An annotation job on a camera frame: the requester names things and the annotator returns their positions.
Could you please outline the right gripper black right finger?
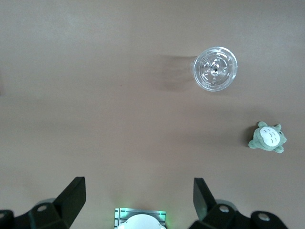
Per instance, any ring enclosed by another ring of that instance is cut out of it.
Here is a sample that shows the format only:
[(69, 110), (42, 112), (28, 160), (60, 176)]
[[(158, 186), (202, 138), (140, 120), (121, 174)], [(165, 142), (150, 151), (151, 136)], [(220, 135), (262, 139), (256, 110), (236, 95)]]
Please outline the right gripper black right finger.
[(193, 205), (198, 220), (191, 229), (286, 229), (275, 214), (254, 211), (248, 218), (228, 204), (217, 203), (203, 178), (193, 180)]

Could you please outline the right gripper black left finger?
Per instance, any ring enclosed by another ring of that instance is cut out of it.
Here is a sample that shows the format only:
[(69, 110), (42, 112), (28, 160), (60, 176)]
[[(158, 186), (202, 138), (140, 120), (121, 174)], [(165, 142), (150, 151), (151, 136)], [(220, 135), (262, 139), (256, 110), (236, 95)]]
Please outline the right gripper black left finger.
[(9, 209), (1, 210), (0, 227), (2, 229), (69, 229), (85, 202), (85, 178), (76, 177), (52, 202), (44, 201), (17, 217)]

